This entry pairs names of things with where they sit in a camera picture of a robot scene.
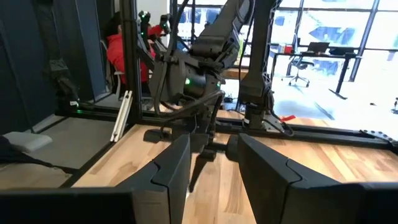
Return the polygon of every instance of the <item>red jacket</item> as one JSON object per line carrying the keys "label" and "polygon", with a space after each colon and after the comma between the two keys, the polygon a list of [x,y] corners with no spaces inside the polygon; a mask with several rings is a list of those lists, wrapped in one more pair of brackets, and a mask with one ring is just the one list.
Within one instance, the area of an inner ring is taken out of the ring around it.
{"label": "red jacket", "polygon": [[[158,35],[162,33],[163,29],[160,25],[156,25],[150,29],[148,29],[148,35]],[[120,72],[125,73],[124,69],[124,56],[123,56],[123,40],[121,34],[115,34],[107,37],[108,39],[108,50],[106,51],[106,56],[108,60],[116,67],[116,69]],[[150,47],[150,54],[152,57],[155,57],[155,52],[152,47]],[[145,63],[140,61],[140,68],[141,68],[141,82],[148,81],[148,73],[149,70],[146,67]],[[126,76],[121,76],[122,83],[126,83]]]}

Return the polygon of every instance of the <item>person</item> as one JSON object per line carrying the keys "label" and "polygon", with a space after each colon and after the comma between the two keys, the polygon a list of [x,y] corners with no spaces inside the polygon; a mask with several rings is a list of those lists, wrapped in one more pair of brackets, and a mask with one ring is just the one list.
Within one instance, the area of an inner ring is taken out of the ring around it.
{"label": "person", "polygon": [[[160,25],[154,27],[148,27],[148,36],[157,35],[160,36],[163,29]],[[123,55],[123,39],[122,39],[122,27],[121,27],[121,16],[120,12],[116,12],[112,19],[107,23],[103,29],[104,36],[108,41],[108,50],[106,56],[112,65],[115,66],[116,70],[125,73],[124,69],[124,55]],[[150,46],[150,54],[155,57],[155,51]],[[148,86],[148,73],[149,69],[146,67],[143,61],[140,61],[141,68],[141,91],[143,93],[150,94]],[[121,82],[126,84],[126,76],[121,76]]]}

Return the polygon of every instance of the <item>wooden table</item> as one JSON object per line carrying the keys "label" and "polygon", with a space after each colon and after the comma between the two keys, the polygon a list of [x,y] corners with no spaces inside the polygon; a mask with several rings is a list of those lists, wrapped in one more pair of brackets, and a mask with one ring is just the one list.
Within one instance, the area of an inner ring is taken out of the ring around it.
{"label": "wooden table", "polygon": [[[219,116],[237,118],[235,112]],[[328,122],[297,118],[295,124],[330,126]],[[74,187],[115,186],[129,177],[169,144],[142,141],[151,126],[135,125],[110,149]],[[227,134],[217,134],[216,142],[226,143]],[[390,151],[316,144],[300,141],[256,138],[285,156],[340,182],[397,181],[398,157]],[[237,163],[217,155],[208,163],[185,204],[183,223],[255,223]]]}

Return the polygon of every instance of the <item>office chair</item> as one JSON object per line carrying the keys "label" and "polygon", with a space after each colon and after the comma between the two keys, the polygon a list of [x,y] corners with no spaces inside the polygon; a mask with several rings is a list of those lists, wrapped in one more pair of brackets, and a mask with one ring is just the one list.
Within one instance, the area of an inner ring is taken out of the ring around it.
{"label": "office chair", "polygon": [[[300,42],[300,38],[297,38],[296,35],[294,35],[294,52],[298,51],[298,46],[299,46],[299,42]],[[300,57],[296,57],[296,56],[290,56],[289,59],[292,59],[289,62],[289,65],[293,65],[294,67],[297,68],[297,74],[296,75],[287,75],[285,77],[282,77],[282,81],[284,80],[284,78],[292,78],[289,81],[289,85],[292,85],[292,81],[295,80],[297,82],[297,80],[302,80],[305,81],[307,84],[305,85],[305,87],[309,87],[310,86],[310,80],[304,77],[299,76],[299,71],[300,70],[305,70],[309,65],[314,66],[314,62],[313,61],[309,61],[309,60],[305,60],[303,58],[303,56]]]}
{"label": "office chair", "polygon": [[[106,52],[108,50],[108,46],[106,45],[106,42],[104,40],[101,40],[101,44],[104,47],[105,52]],[[114,78],[111,76],[111,74],[113,74],[114,76],[117,76],[117,78],[118,78],[117,85],[116,85],[116,91],[113,91],[116,82],[114,81]],[[126,87],[122,84],[121,75],[124,75],[124,73],[117,71],[114,66],[111,66],[111,62],[107,59],[106,60],[106,80],[108,81],[108,83],[111,83],[112,92],[114,94],[116,94],[116,96],[118,96],[119,101],[122,98],[122,96],[125,92],[125,89],[126,89]]]}

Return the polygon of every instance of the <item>red object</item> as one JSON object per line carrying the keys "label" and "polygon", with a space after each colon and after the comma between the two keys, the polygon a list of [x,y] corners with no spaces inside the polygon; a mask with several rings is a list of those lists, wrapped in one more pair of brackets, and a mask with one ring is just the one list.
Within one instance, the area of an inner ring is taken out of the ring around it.
{"label": "red object", "polygon": [[[156,25],[152,28],[148,28],[148,34],[155,34],[160,36],[162,33],[162,28],[160,25]],[[115,34],[107,37],[108,39],[108,51],[106,51],[106,56],[108,60],[111,62],[112,65],[116,67],[116,69],[120,72],[125,72],[124,69],[124,55],[123,55],[123,39],[121,34]],[[150,47],[150,54],[152,57],[155,57],[155,51],[154,49]],[[140,68],[141,68],[141,82],[147,82],[148,81],[148,73],[149,70],[147,66],[145,65],[144,62],[140,62]],[[122,75],[121,76],[121,81],[123,84],[126,83],[126,76]]]}
{"label": "red object", "polygon": [[286,45],[286,46],[285,46],[285,52],[284,52],[284,53],[289,54],[289,53],[292,53],[292,52],[293,52],[293,46],[291,46],[291,45]]}
{"label": "red object", "polygon": [[286,121],[293,120],[293,119],[295,119],[295,118],[296,118],[296,116],[294,116],[294,115],[290,115],[290,116],[287,116],[287,117],[281,118],[280,120],[281,120],[281,121],[283,121],[283,122],[286,122]]}

